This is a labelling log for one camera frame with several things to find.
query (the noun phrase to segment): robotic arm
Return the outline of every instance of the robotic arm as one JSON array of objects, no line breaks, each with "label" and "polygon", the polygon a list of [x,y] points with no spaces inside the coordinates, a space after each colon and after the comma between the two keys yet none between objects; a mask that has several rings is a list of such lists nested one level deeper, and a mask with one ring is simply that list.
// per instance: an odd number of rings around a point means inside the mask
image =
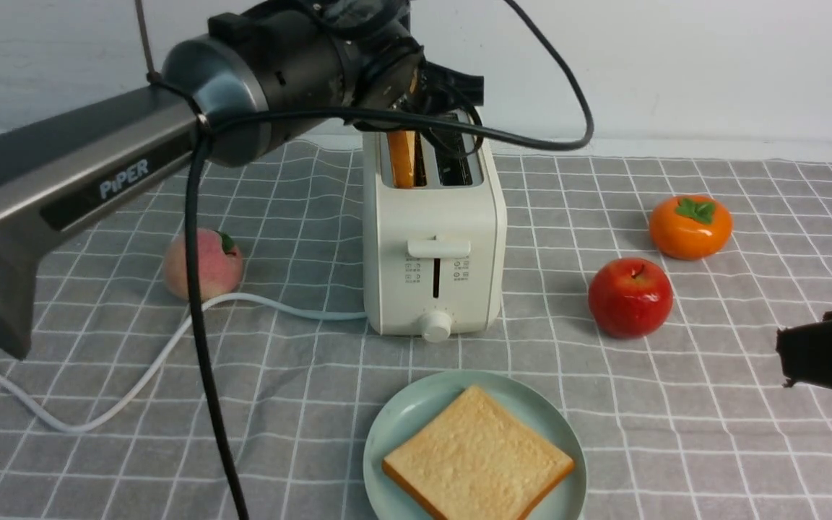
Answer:
[{"label": "robotic arm", "polygon": [[[253,114],[361,108],[424,116],[482,103],[482,78],[425,60],[404,0],[268,0],[219,14],[176,45],[149,85],[0,135],[0,348],[30,351],[40,260],[181,170],[201,132]],[[326,118],[281,118],[214,136],[209,160],[240,167]],[[361,131],[386,123],[346,120]]]}]

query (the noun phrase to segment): peach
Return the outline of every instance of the peach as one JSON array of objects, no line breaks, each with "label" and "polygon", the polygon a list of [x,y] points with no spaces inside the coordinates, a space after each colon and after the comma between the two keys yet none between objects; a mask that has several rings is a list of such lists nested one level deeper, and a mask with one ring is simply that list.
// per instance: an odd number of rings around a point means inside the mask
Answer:
[{"label": "peach", "polygon": [[[169,292],[188,300],[188,274],[185,270],[185,235],[169,244],[162,263],[162,275]],[[201,301],[231,293],[242,280],[243,256],[227,233],[198,229],[198,281]]]}]

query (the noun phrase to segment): toaster knob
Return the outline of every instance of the toaster knob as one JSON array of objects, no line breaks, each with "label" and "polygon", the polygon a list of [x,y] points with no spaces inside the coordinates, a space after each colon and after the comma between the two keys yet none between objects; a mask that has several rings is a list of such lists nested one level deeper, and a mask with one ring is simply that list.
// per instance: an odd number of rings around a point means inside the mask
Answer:
[{"label": "toaster knob", "polygon": [[439,311],[427,313],[420,319],[420,328],[426,342],[443,342],[451,334],[451,316]]}]

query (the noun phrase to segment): toaster lever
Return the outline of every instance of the toaster lever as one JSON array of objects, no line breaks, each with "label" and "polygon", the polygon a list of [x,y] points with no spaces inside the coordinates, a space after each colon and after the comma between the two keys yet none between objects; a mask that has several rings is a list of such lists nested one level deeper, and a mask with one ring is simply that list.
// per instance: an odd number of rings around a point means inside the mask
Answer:
[{"label": "toaster lever", "polygon": [[407,240],[407,253],[412,258],[466,258],[471,256],[468,240]]}]

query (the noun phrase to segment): light blue plate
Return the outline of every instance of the light blue plate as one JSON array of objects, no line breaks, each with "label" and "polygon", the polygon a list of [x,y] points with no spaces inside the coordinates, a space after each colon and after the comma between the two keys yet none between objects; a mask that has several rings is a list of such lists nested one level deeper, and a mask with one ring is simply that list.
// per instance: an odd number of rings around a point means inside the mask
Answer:
[{"label": "light blue plate", "polygon": [[429,514],[384,474],[381,462],[475,384],[576,462],[573,473],[538,504],[528,520],[578,519],[586,501],[586,460],[564,416],[544,396],[518,381],[488,372],[460,370],[428,376],[402,389],[383,406],[370,426],[364,445],[364,487],[377,517],[430,520]]}]

